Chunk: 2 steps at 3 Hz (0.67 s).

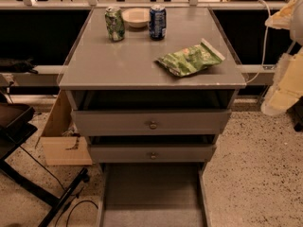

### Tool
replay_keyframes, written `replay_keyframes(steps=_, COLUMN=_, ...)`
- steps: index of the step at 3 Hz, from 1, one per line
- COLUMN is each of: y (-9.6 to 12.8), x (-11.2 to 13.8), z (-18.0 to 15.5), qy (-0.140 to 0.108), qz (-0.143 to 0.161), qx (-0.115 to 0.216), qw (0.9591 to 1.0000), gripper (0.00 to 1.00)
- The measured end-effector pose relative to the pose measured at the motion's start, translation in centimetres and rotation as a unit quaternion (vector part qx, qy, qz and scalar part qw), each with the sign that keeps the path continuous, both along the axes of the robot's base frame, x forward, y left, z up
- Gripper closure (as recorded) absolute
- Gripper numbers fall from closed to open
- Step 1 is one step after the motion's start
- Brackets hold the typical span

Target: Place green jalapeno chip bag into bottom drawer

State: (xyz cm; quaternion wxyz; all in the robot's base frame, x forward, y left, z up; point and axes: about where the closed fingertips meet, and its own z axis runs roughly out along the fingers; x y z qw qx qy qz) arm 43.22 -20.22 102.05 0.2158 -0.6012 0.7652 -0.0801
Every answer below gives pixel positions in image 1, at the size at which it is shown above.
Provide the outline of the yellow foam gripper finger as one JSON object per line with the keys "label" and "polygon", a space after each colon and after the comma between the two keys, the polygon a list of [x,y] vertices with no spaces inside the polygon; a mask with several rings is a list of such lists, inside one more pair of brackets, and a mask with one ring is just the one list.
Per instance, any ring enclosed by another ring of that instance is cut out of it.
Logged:
{"label": "yellow foam gripper finger", "polygon": [[277,63],[273,85],[261,104],[264,114],[274,116],[289,110],[303,97],[303,49],[293,56],[284,53]]}
{"label": "yellow foam gripper finger", "polygon": [[291,27],[291,17],[297,0],[291,0],[278,12],[270,15],[265,21],[265,25],[274,29],[287,29]]}

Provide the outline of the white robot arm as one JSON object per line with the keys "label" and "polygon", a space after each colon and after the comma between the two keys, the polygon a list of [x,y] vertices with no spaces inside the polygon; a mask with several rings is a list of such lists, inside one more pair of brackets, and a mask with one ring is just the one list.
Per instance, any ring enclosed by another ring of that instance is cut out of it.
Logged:
{"label": "white robot arm", "polygon": [[[293,42],[303,45],[303,0],[291,0],[271,15],[265,25],[275,29],[288,29]],[[273,85],[269,88],[261,111],[267,115],[285,113],[303,97],[303,51],[294,55],[284,53],[277,65]]]}

